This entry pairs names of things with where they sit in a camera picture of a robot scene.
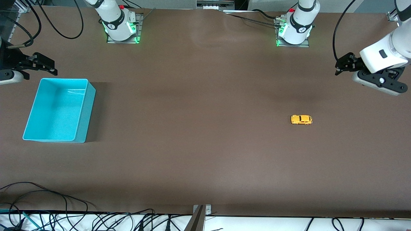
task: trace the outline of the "brown table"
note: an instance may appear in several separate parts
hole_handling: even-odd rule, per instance
[[[75,8],[46,11],[65,35],[79,31]],[[60,37],[42,16],[22,51],[54,59],[60,78],[92,82],[87,142],[22,140],[39,80],[51,77],[30,71],[30,81],[0,89],[1,185],[34,181],[99,211],[191,213],[209,203],[228,215],[410,217],[411,92],[393,97],[334,76],[339,14],[319,14],[310,48],[297,49],[276,47],[269,26],[215,10],[156,9],[140,44],[106,44],[96,11],[82,13],[80,38]],[[32,13],[20,22],[35,33]],[[337,54],[358,54],[395,27],[383,14],[347,14]],[[16,29],[12,42],[25,40]],[[401,81],[410,79],[407,68]],[[292,114],[314,123],[291,125]],[[50,195],[25,202],[63,209]]]

